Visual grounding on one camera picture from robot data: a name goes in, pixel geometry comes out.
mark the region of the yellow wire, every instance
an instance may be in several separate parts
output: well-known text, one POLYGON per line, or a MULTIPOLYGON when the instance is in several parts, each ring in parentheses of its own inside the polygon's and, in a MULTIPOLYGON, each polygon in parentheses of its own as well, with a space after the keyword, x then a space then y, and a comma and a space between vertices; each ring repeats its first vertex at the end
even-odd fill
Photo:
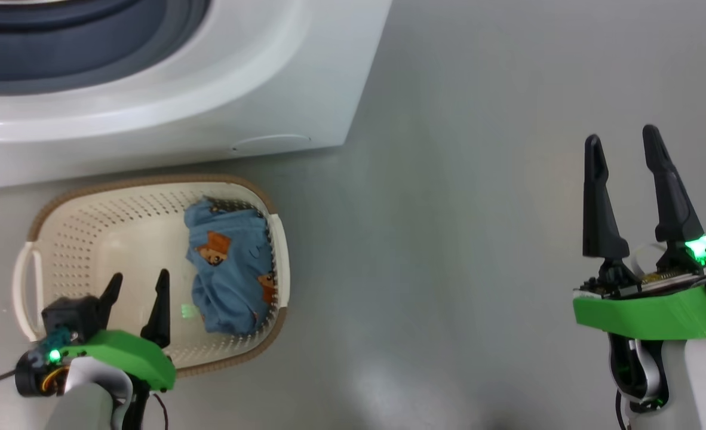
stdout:
POLYGON ((59 367, 56 370, 53 370, 53 372, 49 373, 48 376, 45 376, 45 379, 42 380, 42 384, 39 386, 39 390, 42 392, 47 392, 48 386, 50 383, 53 381, 53 378, 59 375, 59 373, 63 372, 64 370, 69 370, 69 366, 65 365, 64 367, 59 367))

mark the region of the washing machine drum opening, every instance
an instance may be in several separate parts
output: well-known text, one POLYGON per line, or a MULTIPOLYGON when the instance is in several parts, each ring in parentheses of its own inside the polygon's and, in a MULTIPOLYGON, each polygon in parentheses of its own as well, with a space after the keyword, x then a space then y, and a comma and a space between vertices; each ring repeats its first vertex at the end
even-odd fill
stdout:
POLYGON ((186 43, 208 3, 0 1, 0 95, 90 87, 149 68, 186 43))

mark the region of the basket handle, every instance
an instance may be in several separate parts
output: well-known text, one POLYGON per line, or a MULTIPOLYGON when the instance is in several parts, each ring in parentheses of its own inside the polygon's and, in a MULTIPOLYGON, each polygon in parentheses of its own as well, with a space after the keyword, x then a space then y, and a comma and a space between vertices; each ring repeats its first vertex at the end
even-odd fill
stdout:
POLYGON ((290 302, 290 250, 287 248, 287 235, 279 215, 271 213, 268 217, 271 237, 274 240, 276 256, 276 286, 279 288, 279 307, 285 308, 290 302))
POLYGON ((14 302, 14 312, 16 314, 16 322, 21 329, 21 333, 30 340, 36 342, 38 339, 37 331, 42 331, 41 318, 37 318, 37 326, 35 326, 26 312, 26 296, 24 294, 24 286, 26 285, 26 267, 31 259, 34 258, 34 284, 36 287, 36 302, 37 310, 44 307, 42 302, 42 256, 39 250, 34 247, 34 242, 26 242, 21 248, 18 257, 16 258, 16 266, 14 266, 14 278, 12 287, 12 297, 14 302))

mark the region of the green plastic part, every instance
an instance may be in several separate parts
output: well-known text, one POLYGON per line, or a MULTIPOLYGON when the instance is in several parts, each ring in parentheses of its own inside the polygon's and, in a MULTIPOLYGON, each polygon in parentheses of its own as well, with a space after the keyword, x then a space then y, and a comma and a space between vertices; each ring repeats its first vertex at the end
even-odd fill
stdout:
POLYGON ((85 345, 64 346, 61 354, 88 355, 149 384, 154 391, 173 389, 175 365, 156 343, 122 330, 101 330, 85 345))
POLYGON ((706 338, 706 291, 703 285, 669 296, 602 300, 576 297, 576 322, 640 340, 706 338))

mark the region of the laundry basket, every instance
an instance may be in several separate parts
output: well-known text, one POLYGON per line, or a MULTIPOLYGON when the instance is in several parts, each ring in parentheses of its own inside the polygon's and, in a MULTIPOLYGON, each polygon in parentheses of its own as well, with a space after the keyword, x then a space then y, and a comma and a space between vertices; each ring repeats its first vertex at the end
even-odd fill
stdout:
POLYGON ((72 191, 35 218, 14 268, 18 324, 31 341, 45 336, 40 311, 58 297, 99 296, 116 272, 124 276, 109 329, 140 334, 154 305, 156 278, 170 272, 170 346, 178 376, 250 360, 276 339, 287 316, 290 264, 279 215, 255 185, 222 174, 148 177, 72 191), (197 270, 186 259, 189 231, 183 212, 204 196, 254 208, 268 221, 276 291, 268 319, 254 334, 209 334, 191 299, 197 270), (26 273, 33 262, 34 280, 26 273), (27 312, 36 303, 36 318, 27 312))

